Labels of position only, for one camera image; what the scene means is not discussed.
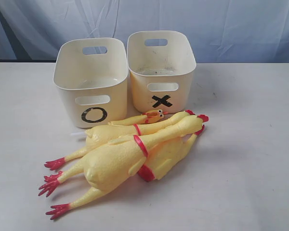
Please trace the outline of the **headless rubber chicken body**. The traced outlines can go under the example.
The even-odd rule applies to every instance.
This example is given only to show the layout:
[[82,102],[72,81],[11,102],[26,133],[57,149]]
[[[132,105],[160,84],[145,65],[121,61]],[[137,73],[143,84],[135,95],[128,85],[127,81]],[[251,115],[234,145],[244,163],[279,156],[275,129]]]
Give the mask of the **headless rubber chicken body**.
[[178,162],[184,159],[195,143],[201,130],[193,133],[187,140],[177,137],[162,142],[155,146],[150,152],[144,165],[138,171],[138,175],[145,181],[162,179]]

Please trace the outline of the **broken chicken head with squeaker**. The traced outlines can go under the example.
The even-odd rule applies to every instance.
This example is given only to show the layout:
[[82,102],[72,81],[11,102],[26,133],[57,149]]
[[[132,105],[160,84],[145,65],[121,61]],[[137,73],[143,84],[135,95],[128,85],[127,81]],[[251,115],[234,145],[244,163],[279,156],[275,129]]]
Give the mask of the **broken chicken head with squeaker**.
[[92,137],[93,134],[102,134],[105,132],[109,131],[114,131],[117,128],[121,128],[122,126],[131,126],[131,125],[141,125],[141,124],[152,124],[156,123],[159,120],[164,118],[164,115],[168,114],[169,112],[164,112],[162,109],[154,109],[154,110],[149,110],[145,113],[142,113],[141,115],[137,116],[132,116],[128,117],[123,120],[113,120],[108,122],[107,125],[99,125],[90,129],[87,129],[82,132],[74,132],[71,133],[71,136],[82,136],[84,137],[85,135],[88,137]]

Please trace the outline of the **whole rubber chicken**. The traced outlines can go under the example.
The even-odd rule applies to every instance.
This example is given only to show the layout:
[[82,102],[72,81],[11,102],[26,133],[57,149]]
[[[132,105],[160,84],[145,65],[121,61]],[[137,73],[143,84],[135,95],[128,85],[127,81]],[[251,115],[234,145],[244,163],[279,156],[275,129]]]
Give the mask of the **whole rubber chicken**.
[[131,125],[131,126],[122,126],[121,128],[117,128],[114,131],[105,132],[102,134],[93,134],[93,136],[90,138],[86,136],[85,140],[85,146],[80,148],[79,150],[73,152],[70,155],[67,155],[65,157],[53,160],[53,161],[47,161],[44,166],[49,168],[50,170],[56,170],[59,169],[63,164],[66,162],[83,157],[88,152],[92,151],[93,149],[107,143],[108,141],[112,139],[116,139],[121,136],[125,135],[148,135],[155,133],[163,128],[166,128],[170,125],[176,124],[180,120],[182,120],[184,117],[193,115],[194,112],[191,110],[185,110],[181,112],[175,113],[173,116],[166,120],[159,120],[156,123],[152,124],[141,124],[141,125]]
[[206,115],[188,115],[174,125],[160,128],[146,135],[127,135],[90,151],[70,169],[45,176],[40,194],[50,195],[58,185],[70,177],[83,173],[91,188],[78,200],[51,206],[46,212],[51,219],[57,219],[66,212],[90,203],[113,191],[129,177],[134,176],[150,156],[152,149],[162,142],[196,133],[208,121]]

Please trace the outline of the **cream bin marked O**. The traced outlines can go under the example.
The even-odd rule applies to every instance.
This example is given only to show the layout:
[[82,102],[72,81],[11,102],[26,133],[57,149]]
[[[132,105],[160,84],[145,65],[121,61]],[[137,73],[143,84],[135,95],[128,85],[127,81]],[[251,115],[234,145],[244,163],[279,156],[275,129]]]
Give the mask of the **cream bin marked O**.
[[116,38],[76,39],[59,50],[53,82],[72,123],[92,128],[127,114],[128,64]]

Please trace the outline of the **cream bin marked X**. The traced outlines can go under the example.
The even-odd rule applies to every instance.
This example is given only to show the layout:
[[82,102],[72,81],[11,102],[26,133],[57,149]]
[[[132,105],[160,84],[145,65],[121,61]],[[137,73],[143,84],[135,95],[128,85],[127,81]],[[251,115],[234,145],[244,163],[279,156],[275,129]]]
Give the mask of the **cream bin marked X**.
[[133,33],[127,58],[133,105],[139,112],[185,108],[197,66],[186,35],[170,30]]

